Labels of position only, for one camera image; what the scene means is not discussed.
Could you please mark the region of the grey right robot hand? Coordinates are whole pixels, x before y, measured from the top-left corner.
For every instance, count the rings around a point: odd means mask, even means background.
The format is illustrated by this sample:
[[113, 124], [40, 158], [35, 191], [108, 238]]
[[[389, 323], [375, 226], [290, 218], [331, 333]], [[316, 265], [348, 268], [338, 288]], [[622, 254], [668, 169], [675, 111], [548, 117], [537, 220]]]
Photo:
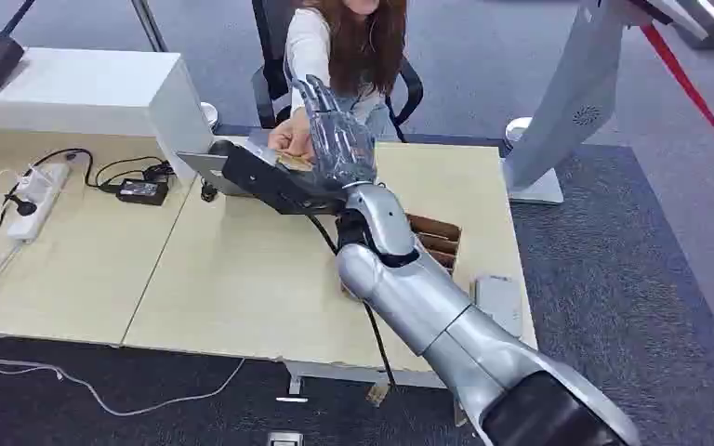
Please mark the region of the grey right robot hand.
[[292, 85], [309, 118], [315, 184], [341, 190], [375, 183], [375, 138], [367, 126], [340, 107], [331, 88], [319, 77], [308, 74], [293, 79]]

